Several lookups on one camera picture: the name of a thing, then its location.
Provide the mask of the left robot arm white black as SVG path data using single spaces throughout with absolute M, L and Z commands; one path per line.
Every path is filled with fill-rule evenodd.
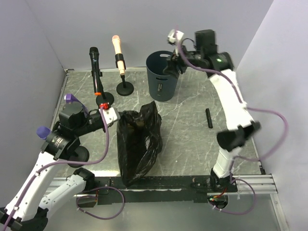
M 88 150 L 79 138 L 90 132 L 108 128 L 120 119 L 118 111 L 103 103 L 88 111 L 79 101 L 69 101 L 59 113 L 52 130 L 40 127 L 37 134 L 44 140 L 37 162 L 17 195 L 0 209 L 0 222 L 12 231 L 42 231 L 49 218 L 73 195 L 90 193 L 95 188 L 95 175 L 85 165 Z M 76 168 L 67 182 L 53 192 L 46 191 L 62 165 Z

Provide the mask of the black plastic trash bag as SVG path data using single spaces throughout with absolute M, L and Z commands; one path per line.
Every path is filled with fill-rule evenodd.
M 123 111 L 117 123 L 117 158 L 122 182 L 131 186 L 156 163 L 163 148 L 162 118 L 154 101 L 140 111 Z

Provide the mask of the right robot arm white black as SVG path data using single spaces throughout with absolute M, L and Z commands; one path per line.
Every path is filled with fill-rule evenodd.
M 172 29 L 167 42 L 175 47 L 167 58 L 163 72 L 179 77 L 187 67 L 206 72 L 221 102 L 227 129 L 217 134 L 219 153 L 211 169 L 210 186 L 216 192 L 222 191 L 232 179 L 232 167 L 246 141 L 261 127 L 246 108 L 246 102 L 239 91 L 233 61 L 227 52 L 219 52 L 214 30 L 200 30 L 195 33 L 194 51 L 183 45 L 184 34 Z

